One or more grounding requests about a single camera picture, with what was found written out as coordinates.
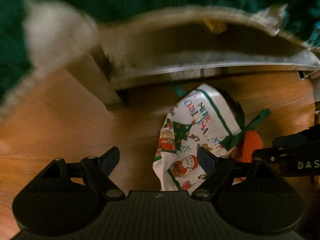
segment metal screw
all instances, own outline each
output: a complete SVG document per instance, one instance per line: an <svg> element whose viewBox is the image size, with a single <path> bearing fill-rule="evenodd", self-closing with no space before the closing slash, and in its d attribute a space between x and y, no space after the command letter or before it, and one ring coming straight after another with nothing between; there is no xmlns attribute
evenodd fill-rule
<svg viewBox="0 0 320 240"><path fill-rule="evenodd" d="M119 189L109 189L107 191L107 196L111 198L121 197L123 192Z"/></svg>
<svg viewBox="0 0 320 240"><path fill-rule="evenodd" d="M210 195L210 191L204 188L200 188L195 191L195 195L197 197L205 198Z"/></svg>

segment orange object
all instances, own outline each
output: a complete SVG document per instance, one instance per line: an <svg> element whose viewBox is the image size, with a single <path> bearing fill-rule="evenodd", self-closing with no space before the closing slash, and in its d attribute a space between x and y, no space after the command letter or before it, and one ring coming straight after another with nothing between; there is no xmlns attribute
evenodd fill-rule
<svg viewBox="0 0 320 240"><path fill-rule="evenodd" d="M263 141L261 140L259 134L255 131L247 131L243 141L242 162L250 163L253 152L262 148Z"/></svg>

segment wooden floor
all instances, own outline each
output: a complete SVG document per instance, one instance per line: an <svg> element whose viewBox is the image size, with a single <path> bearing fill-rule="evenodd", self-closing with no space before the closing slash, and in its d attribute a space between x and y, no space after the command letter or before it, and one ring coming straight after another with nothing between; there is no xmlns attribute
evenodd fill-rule
<svg viewBox="0 0 320 240"><path fill-rule="evenodd" d="M183 87L191 90L203 81ZM296 72L260 73L207 79L238 100L252 120L269 107L271 116L258 128L265 146L281 135L314 122L313 88ZM159 130L179 98L169 85L128 92L128 107L108 112L84 87L61 70L43 81L0 127L0 239L18 231L11 212L14 196L54 157L77 162L112 146L121 153L111 179L123 190L158 190L152 170Z"/></svg>

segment christmas gift bag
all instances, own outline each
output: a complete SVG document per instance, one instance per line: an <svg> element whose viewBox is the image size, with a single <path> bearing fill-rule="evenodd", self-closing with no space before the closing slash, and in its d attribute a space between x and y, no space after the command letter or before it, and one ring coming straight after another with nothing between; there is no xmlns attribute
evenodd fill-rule
<svg viewBox="0 0 320 240"><path fill-rule="evenodd" d="M153 169L164 191L194 191L206 174L197 161L202 146L215 156L229 155L242 140L244 132L253 130L266 116L265 110L244 127L225 98L203 84L184 97L169 113L160 131Z"/></svg>

